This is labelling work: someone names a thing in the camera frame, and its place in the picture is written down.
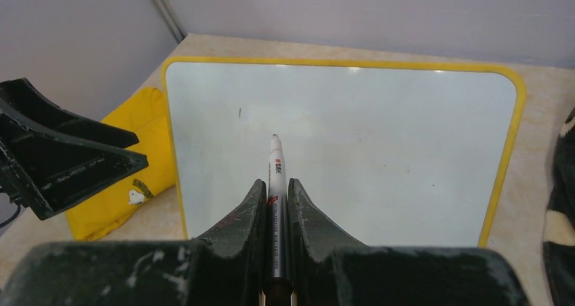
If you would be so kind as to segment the white marker pen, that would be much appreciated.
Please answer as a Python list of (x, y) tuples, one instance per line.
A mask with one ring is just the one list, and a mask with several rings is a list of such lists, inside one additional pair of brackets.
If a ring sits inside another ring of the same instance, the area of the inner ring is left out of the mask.
[(271, 139), (267, 206), (264, 304), (292, 304), (291, 248), (288, 216), (288, 181), (283, 147), (278, 135)]

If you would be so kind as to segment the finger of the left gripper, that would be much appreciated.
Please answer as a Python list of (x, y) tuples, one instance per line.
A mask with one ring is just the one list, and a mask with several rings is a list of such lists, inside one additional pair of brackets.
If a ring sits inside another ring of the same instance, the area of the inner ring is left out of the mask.
[(45, 220), (148, 166), (146, 155), (1, 114), (1, 192)]
[(59, 132), (93, 142), (128, 148), (139, 143), (135, 133), (61, 109), (26, 78), (1, 82), (1, 102), (27, 119)]

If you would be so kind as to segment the yellow framed whiteboard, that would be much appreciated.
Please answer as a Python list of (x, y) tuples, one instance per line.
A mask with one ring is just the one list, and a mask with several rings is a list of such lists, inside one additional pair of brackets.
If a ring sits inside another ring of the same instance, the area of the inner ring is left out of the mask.
[(485, 246), (526, 86), (488, 64), (170, 58), (161, 72), (187, 238), (287, 177), (373, 246)]

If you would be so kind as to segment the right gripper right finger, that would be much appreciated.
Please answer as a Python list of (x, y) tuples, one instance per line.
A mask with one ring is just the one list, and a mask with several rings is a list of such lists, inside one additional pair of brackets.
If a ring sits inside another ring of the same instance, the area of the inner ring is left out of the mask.
[(288, 185), (299, 305), (528, 305), (512, 266), (486, 248), (371, 247), (340, 228), (302, 183)]

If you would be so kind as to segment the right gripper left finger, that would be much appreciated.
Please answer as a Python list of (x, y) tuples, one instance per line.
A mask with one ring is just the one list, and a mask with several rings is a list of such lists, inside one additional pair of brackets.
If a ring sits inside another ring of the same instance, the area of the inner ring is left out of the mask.
[(2, 305), (258, 305), (266, 185), (191, 240), (52, 242), (20, 261)]

